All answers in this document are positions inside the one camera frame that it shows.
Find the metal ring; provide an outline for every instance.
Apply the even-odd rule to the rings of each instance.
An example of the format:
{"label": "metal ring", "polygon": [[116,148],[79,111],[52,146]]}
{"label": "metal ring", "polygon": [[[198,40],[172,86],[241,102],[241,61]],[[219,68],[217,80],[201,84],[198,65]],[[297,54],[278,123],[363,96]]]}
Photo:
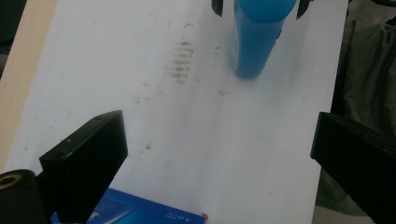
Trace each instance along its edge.
{"label": "metal ring", "polygon": [[[13,180],[9,183],[1,184],[1,182],[7,178],[13,178]],[[16,183],[18,183],[18,181],[20,181],[21,179],[22,179],[22,176],[20,174],[12,174],[12,175],[3,176],[0,178],[0,189],[9,188],[9,187],[15,185]]]}

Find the blue book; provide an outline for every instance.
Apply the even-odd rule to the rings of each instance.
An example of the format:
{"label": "blue book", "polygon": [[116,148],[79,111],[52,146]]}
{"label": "blue book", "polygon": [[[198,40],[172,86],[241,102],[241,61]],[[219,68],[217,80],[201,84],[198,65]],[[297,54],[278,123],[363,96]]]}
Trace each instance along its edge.
{"label": "blue book", "polygon": [[[56,214],[51,222],[58,224]],[[87,224],[204,224],[205,217],[108,189]]]}

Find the dark green fabric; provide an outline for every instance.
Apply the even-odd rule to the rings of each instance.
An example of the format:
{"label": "dark green fabric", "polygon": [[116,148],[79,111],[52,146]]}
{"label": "dark green fabric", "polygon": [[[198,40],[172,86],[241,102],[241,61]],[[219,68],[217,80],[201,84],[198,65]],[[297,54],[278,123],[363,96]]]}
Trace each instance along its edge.
{"label": "dark green fabric", "polygon": [[[364,28],[346,23],[332,112],[396,137],[396,27]],[[316,204],[352,216],[366,216],[325,172]]]}

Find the table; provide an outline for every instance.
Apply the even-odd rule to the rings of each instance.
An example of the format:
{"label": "table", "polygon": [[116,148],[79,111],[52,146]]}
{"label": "table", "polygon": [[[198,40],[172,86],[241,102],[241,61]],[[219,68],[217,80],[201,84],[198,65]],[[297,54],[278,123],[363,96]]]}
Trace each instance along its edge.
{"label": "table", "polygon": [[208,1],[59,0],[34,75],[10,74],[27,66],[22,49],[6,67],[6,81],[24,86],[14,99],[19,90],[0,86],[5,170],[40,172],[45,151],[122,109],[129,156],[112,188],[208,223],[310,223],[319,166],[309,152],[330,109],[347,1],[315,1],[298,21],[296,6],[256,80],[233,74],[224,5],[219,18]]}

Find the white table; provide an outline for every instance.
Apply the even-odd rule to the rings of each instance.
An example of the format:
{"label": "white table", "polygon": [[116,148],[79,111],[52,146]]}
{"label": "white table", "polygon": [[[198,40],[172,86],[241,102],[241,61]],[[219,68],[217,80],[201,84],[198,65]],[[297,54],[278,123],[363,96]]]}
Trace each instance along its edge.
{"label": "white table", "polygon": [[122,109],[129,156],[111,187],[208,223],[310,223],[347,9],[317,0],[288,16],[263,73],[233,74],[233,2],[59,0],[6,170],[88,119]]}

